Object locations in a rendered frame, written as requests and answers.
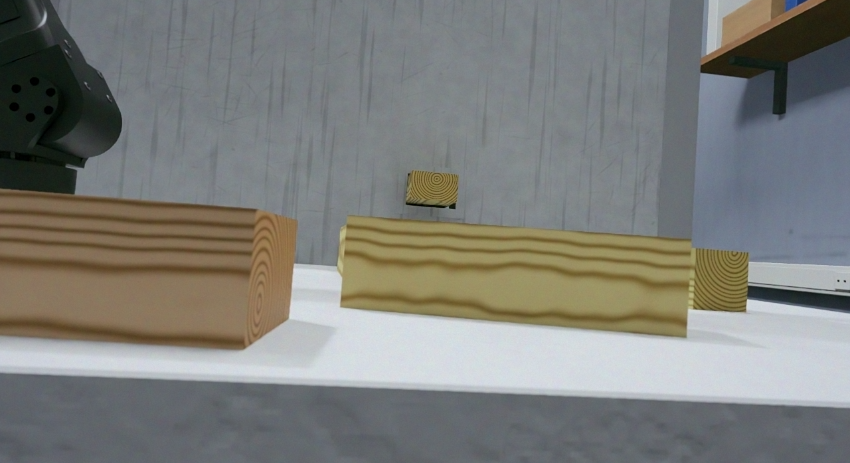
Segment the long wooden board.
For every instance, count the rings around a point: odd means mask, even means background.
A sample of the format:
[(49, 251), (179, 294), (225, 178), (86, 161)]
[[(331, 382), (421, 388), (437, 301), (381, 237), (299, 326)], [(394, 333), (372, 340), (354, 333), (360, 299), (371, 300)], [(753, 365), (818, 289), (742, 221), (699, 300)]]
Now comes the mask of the long wooden board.
[(414, 171), (408, 176), (406, 205), (444, 208), (458, 202), (459, 175)]

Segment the grey panel wall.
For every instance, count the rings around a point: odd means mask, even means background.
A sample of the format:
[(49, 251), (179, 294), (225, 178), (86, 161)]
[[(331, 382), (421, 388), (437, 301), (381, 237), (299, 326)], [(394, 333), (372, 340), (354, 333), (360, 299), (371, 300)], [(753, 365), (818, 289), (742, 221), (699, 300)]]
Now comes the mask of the grey panel wall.
[[(692, 239), (704, 0), (50, 0), (122, 115), (75, 195)], [(396, 214), (400, 163), (464, 220)]]

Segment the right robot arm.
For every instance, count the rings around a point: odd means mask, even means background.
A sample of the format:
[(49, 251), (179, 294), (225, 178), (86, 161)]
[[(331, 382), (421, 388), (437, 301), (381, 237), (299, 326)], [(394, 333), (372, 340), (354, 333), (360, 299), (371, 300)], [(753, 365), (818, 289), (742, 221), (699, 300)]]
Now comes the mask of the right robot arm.
[[(81, 60), (82, 59), (82, 60)], [(75, 195), (122, 115), (50, 0), (0, 0), (0, 189)]]

